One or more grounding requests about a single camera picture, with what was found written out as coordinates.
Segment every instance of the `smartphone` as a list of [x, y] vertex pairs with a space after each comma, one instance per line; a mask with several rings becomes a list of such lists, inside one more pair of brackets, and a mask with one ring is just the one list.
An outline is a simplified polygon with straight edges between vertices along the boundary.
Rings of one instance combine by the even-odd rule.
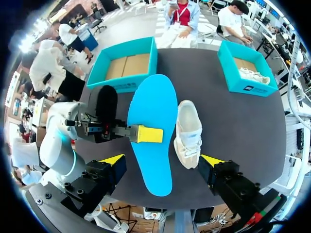
[[177, 2], [170, 2], [170, 6], [171, 7], [176, 7], [177, 9], [179, 9], [179, 6], [178, 6]]

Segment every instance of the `light blue jacket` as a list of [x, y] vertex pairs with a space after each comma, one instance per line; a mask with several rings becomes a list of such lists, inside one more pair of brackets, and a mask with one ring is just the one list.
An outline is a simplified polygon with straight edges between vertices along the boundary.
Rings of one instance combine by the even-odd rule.
[[[169, 8], [170, 8], [170, 2], [177, 2], [177, 0], [169, 1], [164, 10], [164, 17], [165, 17], [165, 28], [168, 29], [170, 25], [173, 24], [173, 16], [169, 17]], [[198, 34], [198, 24], [199, 24], [199, 18], [200, 18], [200, 7], [197, 3], [190, 1], [188, 3], [187, 9], [190, 11], [190, 22], [188, 23], [188, 26], [192, 28], [191, 34], [197, 36]]]

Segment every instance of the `white shirt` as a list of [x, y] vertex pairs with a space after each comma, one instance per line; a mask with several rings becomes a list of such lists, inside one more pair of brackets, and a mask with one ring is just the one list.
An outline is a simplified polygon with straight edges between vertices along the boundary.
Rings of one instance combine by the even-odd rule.
[[235, 13], [230, 11], [228, 7], [225, 7], [218, 12], [218, 18], [219, 25], [222, 27], [222, 30], [224, 32], [223, 35], [225, 37], [231, 35], [225, 29], [225, 27], [233, 29], [239, 36], [244, 36], [241, 29], [242, 21], [240, 15], [236, 15]]
[[55, 40], [42, 40], [40, 42], [39, 51], [53, 48], [55, 42]]
[[13, 166], [24, 168], [26, 165], [39, 165], [39, 153], [36, 142], [22, 142], [21, 137], [14, 138], [11, 144]]
[[34, 59], [30, 67], [29, 77], [35, 91], [42, 91], [45, 88], [44, 78], [50, 73], [49, 86], [56, 92], [66, 77], [66, 70], [59, 65], [63, 53], [59, 48], [41, 50]]
[[72, 27], [65, 23], [58, 28], [59, 36], [66, 45], [70, 45], [78, 37], [78, 35], [70, 33], [70, 29]]
[[21, 181], [25, 185], [31, 185], [32, 183], [39, 183], [42, 173], [40, 171], [27, 171], [26, 169], [20, 169], [22, 175]]

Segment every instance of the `white sneaker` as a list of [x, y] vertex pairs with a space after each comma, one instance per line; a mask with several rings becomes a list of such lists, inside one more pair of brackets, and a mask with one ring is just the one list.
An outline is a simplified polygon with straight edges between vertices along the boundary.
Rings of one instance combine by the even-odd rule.
[[246, 68], [240, 68], [239, 73], [243, 79], [252, 80], [266, 85], [270, 83], [270, 78], [262, 76], [259, 72], [254, 72]]
[[196, 168], [201, 154], [202, 124], [193, 102], [182, 101], [178, 106], [176, 138], [174, 147], [181, 164], [187, 168]]

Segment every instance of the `blue shoe box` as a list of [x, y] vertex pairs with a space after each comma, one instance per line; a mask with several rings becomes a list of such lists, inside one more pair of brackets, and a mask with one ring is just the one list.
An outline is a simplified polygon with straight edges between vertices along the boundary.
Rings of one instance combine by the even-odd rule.
[[86, 86], [110, 85], [117, 93], [135, 92], [145, 78], [156, 74], [156, 65], [154, 37], [127, 41], [101, 51]]
[[[267, 97], [278, 90], [273, 73], [261, 53], [244, 45], [223, 41], [217, 54], [230, 92]], [[265, 85], [242, 79], [239, 73], [241, 67], [255, 69], [261, 75], [270, 77], [270, 83]]]

